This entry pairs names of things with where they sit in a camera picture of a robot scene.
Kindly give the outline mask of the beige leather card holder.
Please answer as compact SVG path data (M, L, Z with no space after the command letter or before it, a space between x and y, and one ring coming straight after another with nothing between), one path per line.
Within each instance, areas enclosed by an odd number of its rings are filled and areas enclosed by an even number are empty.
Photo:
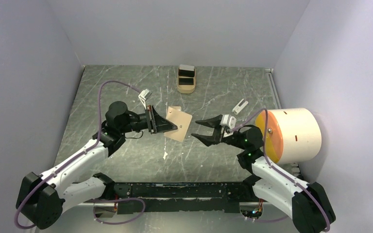
M180 106L169 106L166 120L177 126L177 130L165 132L164 136L179 142L183 142L190 126L192 115L181 110Z

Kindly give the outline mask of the stack of cards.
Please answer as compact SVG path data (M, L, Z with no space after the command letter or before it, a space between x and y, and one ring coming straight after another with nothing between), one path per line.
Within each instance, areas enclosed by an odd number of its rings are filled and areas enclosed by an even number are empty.
M192 65L181 64L178 67L178 76L179 77L189 77L193 78L196 76L196 68Z

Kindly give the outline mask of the beige oval plastic tray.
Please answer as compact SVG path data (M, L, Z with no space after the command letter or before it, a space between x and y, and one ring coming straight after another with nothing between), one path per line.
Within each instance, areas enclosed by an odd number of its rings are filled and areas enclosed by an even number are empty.
M177 73L177 90L182 94L191 94L196 88L196 68L181 64Z

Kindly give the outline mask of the black card lying in tray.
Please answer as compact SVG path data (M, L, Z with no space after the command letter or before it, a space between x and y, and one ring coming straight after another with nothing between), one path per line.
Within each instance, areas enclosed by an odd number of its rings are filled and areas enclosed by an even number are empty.
M178 85L195 85L195 79L194 78L179 78L178 79Z

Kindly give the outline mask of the white plastic clip device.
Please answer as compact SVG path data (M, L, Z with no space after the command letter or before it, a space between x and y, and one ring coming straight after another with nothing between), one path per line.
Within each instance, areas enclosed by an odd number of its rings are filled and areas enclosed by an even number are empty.
M245 99L241 99L235 107L232 109L232 113L238 115L248 104L249 102Z

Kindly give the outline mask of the aluminium frame rail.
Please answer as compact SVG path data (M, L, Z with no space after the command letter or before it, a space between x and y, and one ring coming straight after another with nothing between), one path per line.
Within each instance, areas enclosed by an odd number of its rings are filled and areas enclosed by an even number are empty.
M64 210L90 200L113 201L126 198L152 200L226 199L228 202L258 201L254 188L261 180L240 183L116 183L99 174L81 183L72 183L64 191L48 182L38 187L27 204L53 205Z

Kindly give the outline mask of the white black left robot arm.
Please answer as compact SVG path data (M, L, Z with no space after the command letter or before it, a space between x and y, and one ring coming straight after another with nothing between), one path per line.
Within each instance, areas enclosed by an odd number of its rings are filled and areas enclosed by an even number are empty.
M92 165L115 153L125 143L126 133L148 130L155 134L177 129L152 105L148 105L144 113L136 114L129 111L122 101L110 104L98 132L80 150L39 175L30 172L23 178L16 203L15 224L25 229L18 221L19 215L23 214L33 223L32 228L46 229L63 212L82 202L117 200L115 182L103 173L81 183L76 180Z

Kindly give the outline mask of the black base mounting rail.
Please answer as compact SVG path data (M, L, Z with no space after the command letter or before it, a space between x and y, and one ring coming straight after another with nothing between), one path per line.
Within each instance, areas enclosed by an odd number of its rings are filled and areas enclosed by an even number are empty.
M144 211L253 213L259 208L259 198L246 182L197 183L115 183L108 199L94 199L97 205L116 204L118 215Z

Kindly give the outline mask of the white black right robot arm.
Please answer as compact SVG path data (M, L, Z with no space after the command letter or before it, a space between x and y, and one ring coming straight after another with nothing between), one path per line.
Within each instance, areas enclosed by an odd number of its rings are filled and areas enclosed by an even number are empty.
M255 182L243 187L244 198L259 198L272 204L292 220L300 233L329 232L336 216L323 186L298 179L272 161L266 149L267 125L231 128L225 123L227 118L228 115L218 115L197 120L196 124L212 128L213 133L192 136L207 147L225 143L242 149L237 160L255 178Z

